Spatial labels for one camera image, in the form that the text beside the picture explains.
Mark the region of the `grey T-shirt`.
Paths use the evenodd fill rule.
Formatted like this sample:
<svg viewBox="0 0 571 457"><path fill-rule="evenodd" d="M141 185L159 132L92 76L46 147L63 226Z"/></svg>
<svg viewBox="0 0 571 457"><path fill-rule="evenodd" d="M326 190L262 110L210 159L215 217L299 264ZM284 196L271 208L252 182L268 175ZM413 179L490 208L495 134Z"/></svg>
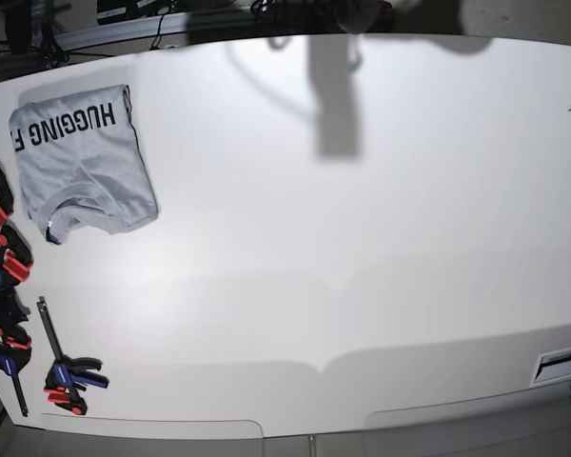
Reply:
<svg viewBox="0 0 571 457"><path fill-rule="evenodd" d="M80 227L126 233L157 219L128 86L28 103L9 127L22 208L47 242L60 245Z"/></svg>

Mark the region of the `small blue bar clamp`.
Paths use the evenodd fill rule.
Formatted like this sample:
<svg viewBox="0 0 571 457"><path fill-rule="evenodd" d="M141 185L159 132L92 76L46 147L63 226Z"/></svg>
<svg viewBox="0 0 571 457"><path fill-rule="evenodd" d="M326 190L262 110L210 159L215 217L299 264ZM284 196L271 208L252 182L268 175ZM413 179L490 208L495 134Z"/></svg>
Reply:
<svg viewBox="0 0 571 457"><path fill-rule="evenodd" d="M54 356L45 380L44 392L50 403L74 415L84 416L88 406L81 392L88 387L106 389L109 385L109 379L100 374L102 362L93 358L68 357L59 344L46 299L40 296L36 305Z"/></svg>

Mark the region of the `blue red bar clamp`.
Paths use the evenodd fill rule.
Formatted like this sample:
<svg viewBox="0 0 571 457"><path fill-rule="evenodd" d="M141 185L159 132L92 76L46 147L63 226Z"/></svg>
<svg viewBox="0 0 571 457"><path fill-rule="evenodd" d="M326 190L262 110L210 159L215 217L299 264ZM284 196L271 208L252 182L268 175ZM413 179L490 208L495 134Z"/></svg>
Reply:
<svg viewBox="0 0 571 457"><path fill-rule="evenodd" d="M32 265L28 243L14 226L6 223L0 229L0 290L27 281Z"/></svg>

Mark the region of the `black blue bar clamp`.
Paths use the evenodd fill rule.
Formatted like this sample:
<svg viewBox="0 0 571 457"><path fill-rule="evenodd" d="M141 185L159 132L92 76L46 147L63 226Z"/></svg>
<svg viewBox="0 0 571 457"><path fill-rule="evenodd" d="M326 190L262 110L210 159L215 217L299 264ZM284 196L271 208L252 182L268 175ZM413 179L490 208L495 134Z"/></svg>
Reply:
<svg viewBox="0 0 571 457"><path fill-rule="evenodd" d="M0 371L11 378L24 417L29 415L29 409L19 374L31 357L31 338L21 326L27 321L15 288L0 290Z"/></svg>

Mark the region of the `white label card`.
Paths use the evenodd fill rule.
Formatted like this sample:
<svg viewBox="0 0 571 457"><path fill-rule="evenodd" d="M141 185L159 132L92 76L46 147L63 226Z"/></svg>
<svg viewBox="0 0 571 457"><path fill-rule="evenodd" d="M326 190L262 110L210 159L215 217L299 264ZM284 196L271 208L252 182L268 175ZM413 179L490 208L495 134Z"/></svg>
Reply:
<svg viewBox="0 0 571 457"><path fill-rule="evenodd" d="M541 353L531 375L530 387L541 387L571 379L571 348Z"/></svg>

